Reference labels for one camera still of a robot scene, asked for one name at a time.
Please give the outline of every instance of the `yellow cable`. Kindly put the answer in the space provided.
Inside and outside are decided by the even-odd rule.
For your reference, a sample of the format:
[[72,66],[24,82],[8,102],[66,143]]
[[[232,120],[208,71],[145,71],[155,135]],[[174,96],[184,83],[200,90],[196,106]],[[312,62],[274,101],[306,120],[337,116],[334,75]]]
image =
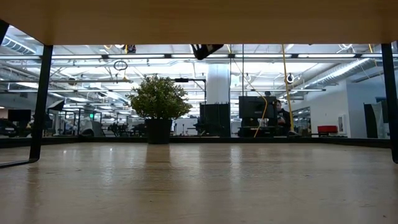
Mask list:
[[282,53],[284,58],[284,70],[285,70],[285,86],[286,86],[286,98],[289,104],[289,114],[290,114],[290,130],[293,131],[293,114],[292,114],[292,104],[290,103],[290,93],[287,85],[287,72],[286,72],[286,57],[285,57],[285,45],[282,44]]
[[[251,83],[249,82],[249,80],[247,80],[247,78],[244,76],[244,74],[243,74],[241,68],[239,68],[238,63],[236,63],[236,61],[235,61],[234,58],[232,58],[232,59],[234,60],[234,62],[235,62],[235,64],[236,64],[237,68],[239,69],[239,71],[241,72],[242,77],[248,82],[248,84],[251,86],[251,88],[253,88],[253,90],[256,91],[256,92],[262,97],[262,99],[266,102],[266,107],[264,108],[264,111],[262,112],[262,116],[261,116],[261,121],[263,121],[263,120],[264,120],[264,116],[266,115],[266,111],[267,111],[267,107],[268,107],[268,101],[267,101],[267,99],[266,99],[265,97],[263,97],[263,96],[261,95],[261,93],[259,93],[259,92],[256,90],[256,88],[255,88],[254,86],[251,85]],[[261,126],[261,123],[259,123],[259,126],[257,127],[256,133],[254,134],[254,138],[257,136],[257,133],[259,132],[260,126]]]
[[[371,44],[369,44],[369,50],[371,51],[371,53],[373,54],[373,50],[372,50],[372,47],[371,47]],[[376,59],[373,59],[373,62],[374,62],[374,65],[376,66],[376,68],[378,67],[378,65],[377,65],[377,62],[376,62]]]

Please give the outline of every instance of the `person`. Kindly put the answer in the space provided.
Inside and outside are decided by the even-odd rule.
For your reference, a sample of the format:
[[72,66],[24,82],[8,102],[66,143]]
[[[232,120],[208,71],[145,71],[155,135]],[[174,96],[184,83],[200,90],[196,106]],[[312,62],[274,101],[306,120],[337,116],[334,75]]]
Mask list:
[[280,103],[280,100],[276,101],[276,108],[278,115],[278,125],[283,127],[282,133],[287,135],[290,131],[290,113],[282,108],[282,103]]

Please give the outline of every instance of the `black planter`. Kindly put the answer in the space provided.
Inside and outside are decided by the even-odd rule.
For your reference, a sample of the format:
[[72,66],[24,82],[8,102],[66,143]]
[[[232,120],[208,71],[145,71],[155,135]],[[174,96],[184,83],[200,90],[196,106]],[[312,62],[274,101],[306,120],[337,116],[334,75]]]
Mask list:
[[168,144],[170,142],[171,119],[146,119],[148,144]]

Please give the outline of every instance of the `black metal table leg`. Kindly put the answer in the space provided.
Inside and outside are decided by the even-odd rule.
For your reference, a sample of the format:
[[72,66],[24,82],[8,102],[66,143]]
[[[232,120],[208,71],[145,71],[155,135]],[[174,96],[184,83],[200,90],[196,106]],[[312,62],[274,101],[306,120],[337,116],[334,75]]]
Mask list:
[[[6,36],[6,33],[7,33],[7,30],[8,30],[9,26],[10,25],[7,22],[2,21],[0,19],[0,44],[1,44],[2,40],[4,39],[4,37]],[[23,164],[27,164],[27,163],[29,163],[29,160],[15,161],[15,162],[6,162],[6,163],[0,164],[0,169],[1,168],[6,168],[6,167],[23,165]]]
[[7,22],[4,22],[0,19],[0,44],[1,44],[2,40],[4,39],[4,37],[6,36],[9,26],[10,25]]
[[36,162],[40,159],[41,141],[43,138],[43,128],[47,104],[47,93],[49,91],[52,45],[45,45],[40,69],[39,89],[37,90],[37,100],[35,109],[35,121],[32,129],[32,144],[30,145],[29,160]]
[[382,44],[384,82],[386,85],[387,113],[390,129],[392,160],[398,164],[398,103],[391,44]]

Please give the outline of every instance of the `computer monitor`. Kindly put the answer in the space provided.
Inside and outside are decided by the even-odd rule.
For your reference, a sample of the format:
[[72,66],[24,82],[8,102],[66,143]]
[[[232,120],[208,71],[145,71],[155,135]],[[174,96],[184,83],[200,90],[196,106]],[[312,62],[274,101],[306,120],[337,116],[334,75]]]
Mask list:
[[[264,118],[276,119],[276,97],[265,96],[267,110]],[[261,96],[240,96],[239,97],[239,117],[240,118],[262,118],[266,102]]]
[[32,118],[31,110],[8,110],[9,121],[29,122],[31,118]]

